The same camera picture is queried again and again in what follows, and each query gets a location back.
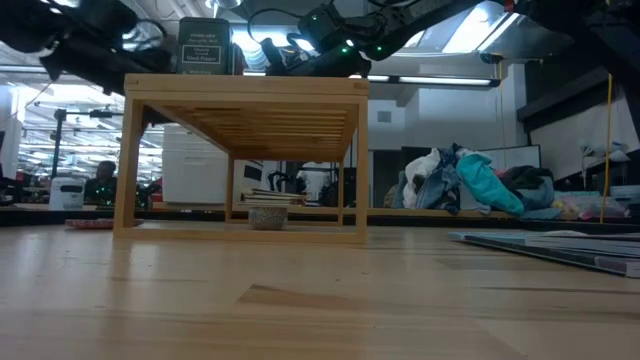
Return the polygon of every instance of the box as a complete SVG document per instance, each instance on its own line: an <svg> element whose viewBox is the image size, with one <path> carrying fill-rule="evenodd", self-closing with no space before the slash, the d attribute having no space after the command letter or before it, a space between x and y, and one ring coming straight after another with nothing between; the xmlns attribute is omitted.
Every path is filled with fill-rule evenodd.
<svg viewBox="0 0 640 360"><path fill-rule="evenodd" d="M178 74L233 74L231 25L228 21L182 18L178 46Z"/></svg>

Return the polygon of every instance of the white container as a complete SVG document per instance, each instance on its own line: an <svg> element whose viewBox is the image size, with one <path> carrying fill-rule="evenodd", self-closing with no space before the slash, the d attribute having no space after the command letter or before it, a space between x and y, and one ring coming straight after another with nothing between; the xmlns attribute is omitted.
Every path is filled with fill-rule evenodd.
<svg viewBox="0 0 640 360"><path fill-rule="evenodd" d="M59 177L51 181L50 211L81 211L84 180Z"/></svg>
<svg viewBox="0 0 640 360"><path fill-rule="evenodd" d="M162 196L168 203L224 204L227 154L177 125L164 129ZM244 188L260 188L260 180L245 179L246 166L262 172L261 163L236 161L234 202Z"/></svg>

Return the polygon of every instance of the wooden floor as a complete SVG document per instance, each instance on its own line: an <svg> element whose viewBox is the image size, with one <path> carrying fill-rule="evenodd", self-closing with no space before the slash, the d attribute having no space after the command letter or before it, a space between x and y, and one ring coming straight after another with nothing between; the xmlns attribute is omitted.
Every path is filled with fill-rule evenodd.
<svg viewBox="0 0 640 360"><path fill-rule="evenodd" d="M640 358L640 281L448 230L371 227L360 247L0 229L0 358Z"/></svg>

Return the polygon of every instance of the white cloth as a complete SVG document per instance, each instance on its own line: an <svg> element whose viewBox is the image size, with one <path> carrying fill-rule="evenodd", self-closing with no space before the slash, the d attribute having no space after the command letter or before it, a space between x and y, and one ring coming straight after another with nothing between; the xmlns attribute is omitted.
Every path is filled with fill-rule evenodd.
<svg viewBox="0 0 640 360"><path fill-rule="evenodd" d="M331 171L329 171L331 163L310 162L304 164L303 168L310 170L300 170L298 177L307 185L306 193L309 201L318 201L322 188L331 184Z"/></svg>
<svg viewBox="0 0 640 360"><path fill-rule="evenodd" d="M429 176L440 164L440 151L438 149L431 150L431 154L423 157L419 157L413 160L404 170L404 175L407 177L407 185L402 189L402 195L404 200L402 205L405 209L415 209L416 201L418 200L418 194L416 193L416 185L413 183L413 178L422 176L425 183Z"/></svg>

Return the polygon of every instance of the shelf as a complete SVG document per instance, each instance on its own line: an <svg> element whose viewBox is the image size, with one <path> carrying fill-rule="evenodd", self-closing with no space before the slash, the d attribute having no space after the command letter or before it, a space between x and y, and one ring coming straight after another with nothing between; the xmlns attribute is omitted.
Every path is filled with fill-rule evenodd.
<svg viewBox="0 0 640 360"><path fill-rule="evenodd" d="M216 240L344 242L366 241L368 204L369 82L343 78L243 77L129 74L120 151L114 234L127 238L203 238ZM225 220L232 219L235 160L339 162L358 129L356 227L340 232L252 232L226 227L202 229L133 228L135 179L143 113L151 107L227 152ZM344 184L339 186L336 223L343 225Z"/></svg>
<svg viewBox="0 0 640 360"><path fill-rule="evenodd" d="M366 80L194 75L127 76L129 96L236 159L344 157L358 126Z"/></svg>

